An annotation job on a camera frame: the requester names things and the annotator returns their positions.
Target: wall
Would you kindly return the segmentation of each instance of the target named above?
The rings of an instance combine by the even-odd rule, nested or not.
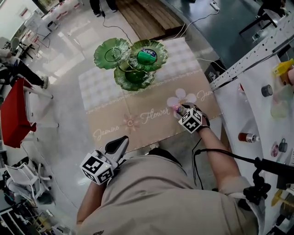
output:
[[[38,8],[32,0],[6,0],[3,3],[0,7],[0,37],[11,40],[24,22],[19,15],[25,7],[31,12]]]

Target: green dish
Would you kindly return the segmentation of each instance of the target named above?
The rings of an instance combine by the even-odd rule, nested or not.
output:
[[[94,63],[99,68],[111,69],[121,65],[130,55],[127,40],[113,38],[98,46],[94,53]]]
[[[138,71],[156,71],[162,67],[163,64],[167,62],[169,57],[167,50],[164,48],[164,45],[155,40],[141,40],[135,42],[131,47],[129,65]],[[147,50],[150,53],[155,53],[156,61],[155,62],[145,62],[138,60],[138,54],[142,49]]]
[[[133,70],[127,62],[114,70],[114,80],[122,89],[137,91],[148,87],[154,80],[154,72]]]

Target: tiled floor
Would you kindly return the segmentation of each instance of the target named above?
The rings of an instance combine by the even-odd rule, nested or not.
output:
[[[106,4],[102,5],[106,13],[106,25],[122,27],[132,41],[138,37],[119,12],[112,13]],[[94,149],[89,133],[86,113],[79,87],[79,75],[95,67],[93,54],[99,44],[108,38],[122,37],[124,33],[117,28],[104,28],[103,18],[96,18],[88,6],[80,7],[61,21],[60,27],[50,35],[50,47],[42,46],[39,57],[26,63],[39,75],[48,75],[50,86],[47,92],[54,95],[50,100],[30,95],[34,118],[38,121],[55,121],[57,129],[39,128],[35,137],[39,141],[24,142],[23,146],[30,158],[45,165],[48,174],[53,175],[52,194],[55,205],[40,206],[48,208],[57,220],[74,228],[76,214],[89,185],[89,180],[79,169],[85,155]],[[220,135],[220,118],[212,122]],[[164,149],[169,150],[183,164],[192,178],[191,150],[198,136],[187,132],[162,141]],[[141,155],[147,150],[141,149],[127,154],[127,157]],[[15,164],[26,156],[21,149],[7,147],[8,163]],[[215,180],[205,154],[199,156],[198,169],[206,189],[215,186]]]

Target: wooden board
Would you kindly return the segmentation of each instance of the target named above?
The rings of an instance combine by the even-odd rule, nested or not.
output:
[[[164,36],[164,30],[136,0],[116,1],[119,11],[138,35],[139,39],[154,39]]]
[[[172,16],[171,12],[169,9],[167,9],[167,7],[157,1],[149,1],[149,0],[136,0],[142,7],[144,7],[153,17],[155,20],[158,21],[158,23],[160,25],[162,25],[162,27],[165,30],[169,30],[172,28],[176,28],[176,27],[180,27],[182,26],[180,24],[181,20],[176,17],[176,16]]]
[[[177,34],[184,24],[158,0],[117,0],[116,3],[140,40],[158,40]]]

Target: beige table mat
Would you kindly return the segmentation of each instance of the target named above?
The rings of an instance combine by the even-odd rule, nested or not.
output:
[[[209,83],[184,38],[163,44],[168,61],[145,90],[122,90],[113,79],[113,70],[94,68],[79,77],[97,148],[127,135],[128,151],[132,151],[184,131],[171,109],[179,103],[195,103],[209,119],[220,115]]]

